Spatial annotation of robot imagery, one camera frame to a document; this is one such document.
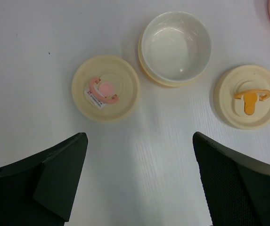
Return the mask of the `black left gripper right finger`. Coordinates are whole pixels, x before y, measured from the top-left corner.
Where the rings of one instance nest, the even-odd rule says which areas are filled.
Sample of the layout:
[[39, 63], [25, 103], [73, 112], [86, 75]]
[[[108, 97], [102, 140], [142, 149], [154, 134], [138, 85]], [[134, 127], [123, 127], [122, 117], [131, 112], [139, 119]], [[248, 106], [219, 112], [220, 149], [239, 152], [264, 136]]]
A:
[[212, 225], [270, 226], [270, 164], [201, 132], [192, 141]]

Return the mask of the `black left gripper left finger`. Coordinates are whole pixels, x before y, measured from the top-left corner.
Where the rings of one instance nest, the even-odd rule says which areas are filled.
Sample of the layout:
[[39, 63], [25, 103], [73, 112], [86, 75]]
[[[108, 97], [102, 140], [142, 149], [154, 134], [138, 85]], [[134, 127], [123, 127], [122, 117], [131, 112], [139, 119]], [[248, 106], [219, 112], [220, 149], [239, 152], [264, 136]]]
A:
[[77, 133], [0, 167], [0, 226], [63, 226], [69, 221], [88, 146]]

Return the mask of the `cream lid pink handle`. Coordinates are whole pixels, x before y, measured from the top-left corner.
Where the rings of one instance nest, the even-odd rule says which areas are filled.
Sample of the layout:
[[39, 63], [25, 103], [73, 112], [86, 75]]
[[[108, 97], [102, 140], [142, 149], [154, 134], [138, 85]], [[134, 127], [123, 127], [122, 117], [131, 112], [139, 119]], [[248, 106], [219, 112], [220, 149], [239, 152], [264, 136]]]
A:
[[76, 107], [87, 118], [97, 122], [119, 121], [136, 107], [139, 78], [122, 58], [95, 56], [76, 71], [71, 93]]

